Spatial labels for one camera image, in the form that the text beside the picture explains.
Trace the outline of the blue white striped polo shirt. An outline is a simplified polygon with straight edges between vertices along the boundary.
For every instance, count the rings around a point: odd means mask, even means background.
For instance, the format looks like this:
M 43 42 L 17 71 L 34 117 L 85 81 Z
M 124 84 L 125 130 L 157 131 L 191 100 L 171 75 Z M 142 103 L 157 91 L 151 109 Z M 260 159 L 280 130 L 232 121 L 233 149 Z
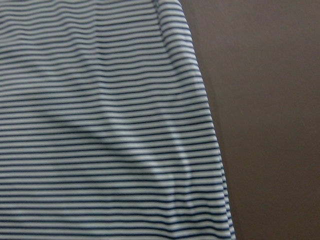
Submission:
M 178 0 L 1 1 L 0 237 L 235 239 Z

